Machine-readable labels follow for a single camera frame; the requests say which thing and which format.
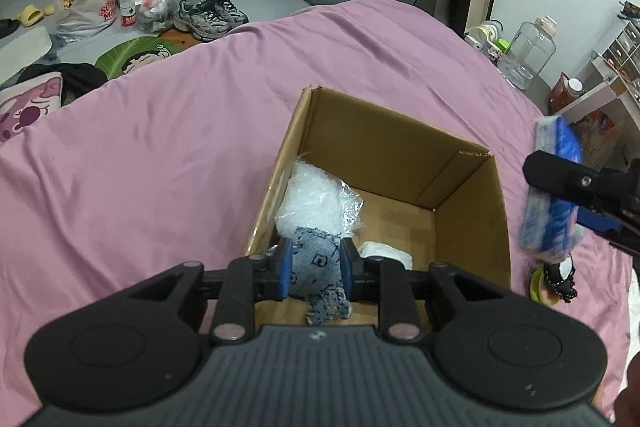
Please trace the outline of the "pink cartoon pillow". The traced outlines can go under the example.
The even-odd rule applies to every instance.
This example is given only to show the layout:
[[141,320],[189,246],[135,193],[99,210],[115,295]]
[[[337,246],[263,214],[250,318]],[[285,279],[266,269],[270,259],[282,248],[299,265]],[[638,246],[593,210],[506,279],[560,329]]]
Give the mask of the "pink cartoon pillow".
[[48,72],[2,90],[0,141],[8,141],[38,119],[56,112],[62,106],[62,88],[62,75]]

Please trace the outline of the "green orange sandwich plush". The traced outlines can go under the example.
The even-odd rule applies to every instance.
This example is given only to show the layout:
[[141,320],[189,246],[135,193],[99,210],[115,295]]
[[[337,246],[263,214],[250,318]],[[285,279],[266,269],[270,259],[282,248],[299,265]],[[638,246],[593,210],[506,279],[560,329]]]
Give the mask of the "green orange sandwich plush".
[[535,303],[552,308],[560,301],[560,296],[546,283],[544,279],[544,269],[537,268],[529,280],[529,297]]

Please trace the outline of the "red label water bottle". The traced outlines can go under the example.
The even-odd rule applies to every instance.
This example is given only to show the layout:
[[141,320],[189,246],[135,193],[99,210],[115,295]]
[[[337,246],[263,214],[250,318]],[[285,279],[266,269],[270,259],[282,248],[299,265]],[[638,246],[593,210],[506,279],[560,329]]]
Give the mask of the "red label water bottle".
[[119,0],[119,9],[122,27],[134,26],[137,16],[136,0]]

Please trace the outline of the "white printed plastic bag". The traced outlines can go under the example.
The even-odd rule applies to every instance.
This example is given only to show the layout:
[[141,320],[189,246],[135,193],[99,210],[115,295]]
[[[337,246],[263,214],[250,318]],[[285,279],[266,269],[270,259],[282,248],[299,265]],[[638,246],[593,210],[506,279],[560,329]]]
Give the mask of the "white printed plastic bag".
[[55,33],[69,41],[93,37],[111,26],[117,0],[53,0]]

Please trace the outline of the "black white-stitched fabric toy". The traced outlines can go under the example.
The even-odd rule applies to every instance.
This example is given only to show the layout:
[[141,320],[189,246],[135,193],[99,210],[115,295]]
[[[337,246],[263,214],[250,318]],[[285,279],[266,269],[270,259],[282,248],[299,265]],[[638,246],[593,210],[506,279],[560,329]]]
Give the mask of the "black white-stitched fabric toy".
[[570,303],[577,297],[574,280],[575,265],[571,255],[558,263],[544,263],[542,274],[547,286],[564,303]]

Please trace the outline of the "black desk with white legs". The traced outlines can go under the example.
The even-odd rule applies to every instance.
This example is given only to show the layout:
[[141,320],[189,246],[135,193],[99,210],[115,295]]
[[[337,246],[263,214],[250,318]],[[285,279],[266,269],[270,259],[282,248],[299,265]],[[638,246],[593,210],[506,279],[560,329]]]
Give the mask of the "black desk with white legs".
[[624,170],[639,157],[639,89],[612,61],[597,55],[576,76],[561,74],[547,106],[570,125],[587,166]]

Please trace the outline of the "grey patterned plush toy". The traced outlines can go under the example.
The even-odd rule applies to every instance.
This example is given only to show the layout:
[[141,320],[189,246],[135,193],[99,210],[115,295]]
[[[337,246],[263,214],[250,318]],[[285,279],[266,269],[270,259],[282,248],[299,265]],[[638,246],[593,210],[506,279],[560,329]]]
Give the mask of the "grey patterned plush toy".
[[297,228],[292,260],[290,296],[307,303],[307,324],[349,319],[352,304],[342,281],[340,238],[318,229]]

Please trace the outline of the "yellow slipper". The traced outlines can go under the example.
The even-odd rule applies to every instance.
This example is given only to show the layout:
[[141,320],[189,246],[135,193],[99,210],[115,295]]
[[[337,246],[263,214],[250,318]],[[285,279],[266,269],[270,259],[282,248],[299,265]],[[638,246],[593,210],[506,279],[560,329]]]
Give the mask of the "yellow slipper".
[[24,7],[16,16],[16,19],[24,27],[32,27],[39,23],[44,17],[43,10],[38,9],[35,5],[29,4]]

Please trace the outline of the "blue tissue pack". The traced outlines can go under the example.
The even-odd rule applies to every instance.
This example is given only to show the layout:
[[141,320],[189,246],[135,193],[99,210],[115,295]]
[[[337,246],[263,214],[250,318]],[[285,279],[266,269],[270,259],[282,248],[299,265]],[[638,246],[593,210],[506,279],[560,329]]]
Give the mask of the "blue tissue pack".
[[535,124],[534,152],[537,156],[529,155],[523,166],[528,193],[518,241],[535,258],[558,263],[579,242],[577,205],[561,195],[565,164],[581,164],[582,149],[561,116],[544,116]]

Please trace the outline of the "black clothing on floor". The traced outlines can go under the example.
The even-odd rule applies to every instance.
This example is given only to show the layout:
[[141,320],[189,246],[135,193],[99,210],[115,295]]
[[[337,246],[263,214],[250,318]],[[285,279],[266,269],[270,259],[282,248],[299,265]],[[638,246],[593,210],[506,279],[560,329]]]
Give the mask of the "black clothing on floor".
[[89,63],[32,64],[21,72],[16,82],[22,83],[49,72],[57,72],[62,77],[61,100],[64,104],[107,83],[105,72]]

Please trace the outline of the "brown cardboard box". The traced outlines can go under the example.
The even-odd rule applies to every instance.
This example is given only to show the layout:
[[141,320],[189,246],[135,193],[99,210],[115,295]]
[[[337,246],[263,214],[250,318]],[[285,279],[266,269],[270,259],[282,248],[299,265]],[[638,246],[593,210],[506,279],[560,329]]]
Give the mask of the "brown cardboard box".
[[326,88],[305,89],[280,146],[248,255],[276,241],[274,218],[296,160],[363,199],[354,241],[384,243],[425,270],[447,262],[511,286],[508,220],[497,161],[486,147]]

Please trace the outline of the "clear bag of white stuffing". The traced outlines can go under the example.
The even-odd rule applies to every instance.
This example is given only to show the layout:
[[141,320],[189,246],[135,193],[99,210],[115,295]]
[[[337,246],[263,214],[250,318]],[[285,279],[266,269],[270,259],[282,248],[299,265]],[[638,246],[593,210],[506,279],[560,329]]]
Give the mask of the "clear bag of white stuffing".
[[352,237],[360,228],[363,199],[348,184],[306,161],[296,160],[274,218],[281,236],[298,228]]

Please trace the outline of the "white tissue ball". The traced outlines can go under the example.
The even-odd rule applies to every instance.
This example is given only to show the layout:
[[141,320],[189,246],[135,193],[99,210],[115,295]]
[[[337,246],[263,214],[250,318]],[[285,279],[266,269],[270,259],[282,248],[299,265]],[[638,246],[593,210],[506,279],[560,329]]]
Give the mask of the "white tissue ball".
[[359,249],[361,258],[380,257],[393,259],[400,262],[406,270],[413,268],[412,256],[401,249],[397,249],[387,244],[376,242],[364,242]]

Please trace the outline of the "pink bed sheet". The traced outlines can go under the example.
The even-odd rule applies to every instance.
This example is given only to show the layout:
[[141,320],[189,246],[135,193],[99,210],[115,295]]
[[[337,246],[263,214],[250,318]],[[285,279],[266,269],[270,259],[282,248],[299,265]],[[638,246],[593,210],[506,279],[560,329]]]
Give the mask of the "pink bed sheet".
[[[511,286],[407,272],[415,345],[375,303],[309,327],[290,296],[213,346],[208,272],[245,249],[302,92],[391,109],[496,158]],[[322,5],[109,81],[1,147],[6,426],[604,426],[620,379],[597,317],[524,294],[516,245],[539,109],[451,30],[392,0]]]

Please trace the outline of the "small drawer organizer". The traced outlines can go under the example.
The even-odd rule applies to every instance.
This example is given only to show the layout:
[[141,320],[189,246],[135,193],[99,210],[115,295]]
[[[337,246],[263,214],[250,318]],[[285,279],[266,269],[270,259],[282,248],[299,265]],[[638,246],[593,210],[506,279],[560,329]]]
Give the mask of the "small drawer organizer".
[[639,79],[639,26],[615,17],[593,49],[626,81]]

